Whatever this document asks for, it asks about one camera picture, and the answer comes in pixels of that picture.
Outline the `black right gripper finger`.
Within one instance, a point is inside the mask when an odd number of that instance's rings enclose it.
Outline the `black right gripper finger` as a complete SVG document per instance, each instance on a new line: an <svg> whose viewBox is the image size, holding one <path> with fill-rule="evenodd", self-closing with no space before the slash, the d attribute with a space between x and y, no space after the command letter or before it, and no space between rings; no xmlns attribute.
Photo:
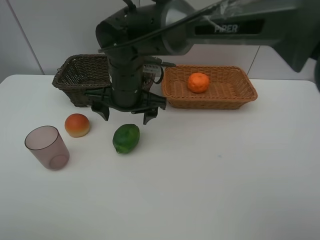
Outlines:
<svg viewBox="0 0 320 240"><path fill-rule="evenodd" d="M150 108L144 112L143 125L146 125L150 120L155 119L158 116L158 108Z"/></svg>
<svg viewBox="0 0 320 240"><path fill-rule="evenodd" d="M109 120L110 110L108 106L101 104L93 104L91 110L99 114L106 122Z"/></svg>

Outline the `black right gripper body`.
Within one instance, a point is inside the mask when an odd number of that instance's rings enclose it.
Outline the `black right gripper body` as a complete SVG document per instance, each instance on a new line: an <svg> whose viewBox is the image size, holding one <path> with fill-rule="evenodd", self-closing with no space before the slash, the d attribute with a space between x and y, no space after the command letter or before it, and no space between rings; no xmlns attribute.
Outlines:
<svg viewBox="0 0 320 240"><path fill-rule="evenodd" d="M165 97L143 90L143 57L108 59L111 84L108 87L86 90L85 95L94 103L101 102L121 112L166 109Z"/></svg>

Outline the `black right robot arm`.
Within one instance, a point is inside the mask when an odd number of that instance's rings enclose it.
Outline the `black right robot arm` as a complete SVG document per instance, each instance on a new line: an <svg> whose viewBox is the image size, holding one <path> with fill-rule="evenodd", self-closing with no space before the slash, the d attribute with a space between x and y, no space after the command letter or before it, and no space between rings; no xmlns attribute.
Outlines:
<svg viewBox="0 0 320 240"><path fill-rule="evenodd" d="M143 90L145 64L163 66L161 56L182 56L195 44L261 45L273 48L295 72L320 58L317 0L221 0L194 9L185 0L155 0L126 7L95 29L108 60L111 85L87 90L92 111L105 120L110 109L156 118L166 99Z"/></svg>

